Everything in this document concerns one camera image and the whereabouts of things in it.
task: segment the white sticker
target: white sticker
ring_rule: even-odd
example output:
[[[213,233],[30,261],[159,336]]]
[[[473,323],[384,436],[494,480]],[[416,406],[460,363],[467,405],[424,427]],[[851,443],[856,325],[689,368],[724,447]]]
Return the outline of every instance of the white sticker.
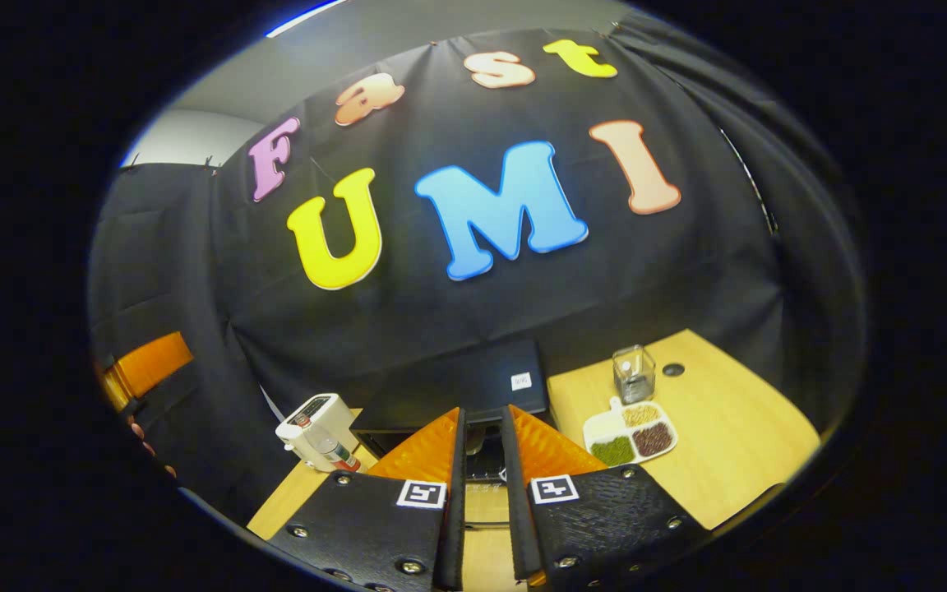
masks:
[[[572,484],[572,477],[568,475],[533,479],[529,486],[533,488],[536,503],[568,502],[580,498],[575,491],[575,485]]]
[[[444,508],[447,491],[448,487],[443,483],[409,479],[404,481],[397,505],[409,508]]]
[[[510,376],[510,389],[512,391],[519,391],[521,389],[529,389],[533,385],[533,375],[530,372],[525,372],[524,374],[515,374]]]

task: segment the dark laptop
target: dark laptop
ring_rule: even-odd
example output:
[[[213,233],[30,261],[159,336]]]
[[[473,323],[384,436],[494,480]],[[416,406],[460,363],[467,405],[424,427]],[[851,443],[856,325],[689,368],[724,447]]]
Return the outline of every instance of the dark laptop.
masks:
[[[391,371],[349,430],[381,457],[454,407],[466,409],[467,424],[476,428],[499,423],[510,404],[546,415],[536,341],[480,346]]]

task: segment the blue letter m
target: blue letter m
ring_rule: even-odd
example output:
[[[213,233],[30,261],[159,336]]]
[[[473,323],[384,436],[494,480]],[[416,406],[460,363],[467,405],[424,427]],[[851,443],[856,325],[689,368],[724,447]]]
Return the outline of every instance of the blue letter m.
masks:
[[[518,258],[525,212],[533,224],[529,247],[535,252],[555,251],[586,239],[587,224],[572,215],[550,157],[550,142],[511,146],[503,155],[499,194],[454,165],[414,184],[414,191],[431,200],[441,217],[451,248],[448,277],[467,280],[492,269],[492,254],[477,246],[474,229],[507,259]]]

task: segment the letter u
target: letter u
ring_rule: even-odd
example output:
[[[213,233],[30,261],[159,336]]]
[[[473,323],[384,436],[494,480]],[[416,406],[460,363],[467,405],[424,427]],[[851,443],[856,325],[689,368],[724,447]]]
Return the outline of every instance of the letter u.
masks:
[[[372,169],[350,173],[335,184],[335,197],[345,199],[349,221],[357,240],[353,251],[344,257],[335,257],[327,247],[320,213],[326,200],[316,196],[294,209],[287,217],[287,228],[294,232],[298,255],[305,275],[317,288],[342,289],[364,280],[375,269],[382,254],[382,231],[372,203]]]

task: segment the ceiling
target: ceiling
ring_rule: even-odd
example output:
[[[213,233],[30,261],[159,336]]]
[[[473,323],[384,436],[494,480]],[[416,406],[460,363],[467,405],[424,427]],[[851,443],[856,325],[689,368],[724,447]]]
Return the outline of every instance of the ceiling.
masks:
[[[631,8],[613,0],[346,0],[237,53],[171,109],[269,123],[349,72],[420,44],[506,29],[609,31]]]

